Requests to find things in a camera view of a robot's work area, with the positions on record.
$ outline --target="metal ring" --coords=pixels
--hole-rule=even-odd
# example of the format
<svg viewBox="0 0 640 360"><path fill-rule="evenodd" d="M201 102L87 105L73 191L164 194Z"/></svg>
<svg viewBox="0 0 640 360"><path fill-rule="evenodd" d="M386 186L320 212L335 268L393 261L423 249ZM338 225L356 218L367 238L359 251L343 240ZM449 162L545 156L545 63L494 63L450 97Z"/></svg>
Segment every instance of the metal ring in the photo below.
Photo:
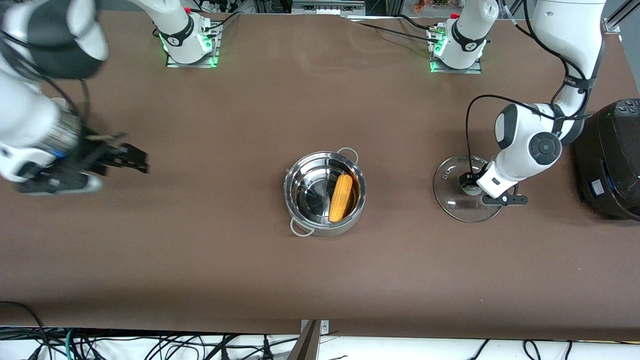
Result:
<svg viewBox="0 0 640 360"><path fill-rule="evenodd" d="M336 151L336 152L337 152L338 154L342 154L342 151L344 151L344 150L350 151L350 152L352 152L352 153L356 156L356 161L354 161L354 163L355 163L356 165L358 165L358 160L360 159L360 157L358 156L358 152L357 152L357 151L355 151L355 150L353 150L353 149L352 149L352 148L350 148L350 147L341 147L341 148L340 148L340 149L338 149L338 151Z"/></svg>
<svg viewBox="0 0 640 360"><path fill-rule="evenodd" d="M300 229L304 229L304 230L308 230L308 229L306 227L303 227L302 225L300 225L300 223L297 222L295 218L291 218L291 222L289 223L289 228L291 229L291 232L294 233L296 236L299 236L301 238L306 238L307 236L313 234L314 231L316 231L315 229L311 229L311 231L309 233L307 233L307 234L300 234L299 232L297 232L297 231L295 231L293 229L293 223L294 222L296 223L296 225L298 227L300 227Z"/></svg>

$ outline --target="gray floor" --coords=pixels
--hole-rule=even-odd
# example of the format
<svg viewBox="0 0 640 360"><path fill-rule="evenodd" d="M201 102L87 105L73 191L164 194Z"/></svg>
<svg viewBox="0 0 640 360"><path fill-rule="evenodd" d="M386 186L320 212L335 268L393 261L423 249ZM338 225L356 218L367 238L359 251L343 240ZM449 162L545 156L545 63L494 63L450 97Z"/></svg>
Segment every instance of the gray floor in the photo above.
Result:
<svg viewBox="0 0 640 360"><path fill-rule="evenodd" d="M603 17L608 17L615 9L617 9L625 0L607 0ZM102 0L102 7L105 10L139 10L126 0ZM515 14L516 18L523 19L522 10ZM622 45L627 55L627 61L634 74L638 91L640 92L640 10L636 9L634 13L629 15L620 25ZM635 97L637 94L629 94L629 97Z"/></svg>

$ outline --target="brown table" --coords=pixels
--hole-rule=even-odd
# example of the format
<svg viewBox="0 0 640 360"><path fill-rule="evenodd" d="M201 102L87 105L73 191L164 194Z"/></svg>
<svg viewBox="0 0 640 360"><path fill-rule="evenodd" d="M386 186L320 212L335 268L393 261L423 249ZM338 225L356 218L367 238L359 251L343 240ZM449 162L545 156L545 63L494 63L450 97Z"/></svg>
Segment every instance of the brown table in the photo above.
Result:
<svg viewBox="0 0 640 360"><path fill-rule="evenodd" d="M90 81L92 124L128 132L151 173L114 169L83 196L0 182L1 297L46 325L293 333L328 318L354 335L638 338L640 228L578 201L570 152L521 184L529 205L485 223L436 203L433 172L465 153L473 97L545 102L560 84L560 63L510 22L493 27L484 74L460 76L430 73L420 40L336 16L241 15L214 70L166 69L144 13L101 21L111 56ZM590 110L638 95L618 37L606 40ZM499 150L505 105L474 106L477 155ZM342 146L367 180L360 221L293 236L285 170ZM7 308L0 323L31 324Z"/></svg>

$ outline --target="yellow corn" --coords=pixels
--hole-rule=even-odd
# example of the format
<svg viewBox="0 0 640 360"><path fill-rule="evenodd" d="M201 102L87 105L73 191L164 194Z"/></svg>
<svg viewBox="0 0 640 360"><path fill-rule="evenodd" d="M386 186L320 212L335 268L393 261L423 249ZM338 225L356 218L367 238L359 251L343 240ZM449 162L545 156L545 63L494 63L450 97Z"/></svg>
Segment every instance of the yellow corn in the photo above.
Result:
<svg viewBox="0 0 640 360"><path fill-rule="evenodd" d="M330 222L338 222L344 218L344 212L347 210L347 204L349 204L351 196L352 185L353 179L351 176L342 174L338 177L331 197L331 206L329 207Z"/></svg>

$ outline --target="metal pot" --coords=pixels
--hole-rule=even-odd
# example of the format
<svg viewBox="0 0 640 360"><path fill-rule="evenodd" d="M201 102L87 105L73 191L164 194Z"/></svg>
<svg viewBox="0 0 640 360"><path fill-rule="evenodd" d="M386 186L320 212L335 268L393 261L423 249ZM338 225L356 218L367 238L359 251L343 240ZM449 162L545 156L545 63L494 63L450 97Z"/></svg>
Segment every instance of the metal pot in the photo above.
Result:
<svg viewBox="0 0 640 360"><path fill-rule="evenodd" d="M341 153L352 152L355 161ZM346 216L339 222L329 221L333 189L342 174L353 178L351 200ZM358 153L343 147L336 152L321 151L298 160L284 180L284 197L291 215L291 231L297 236L335 236L344 233L358 221L364 207L367 188L358 167ZM299 233L294 223L307 233Z"/></svg>

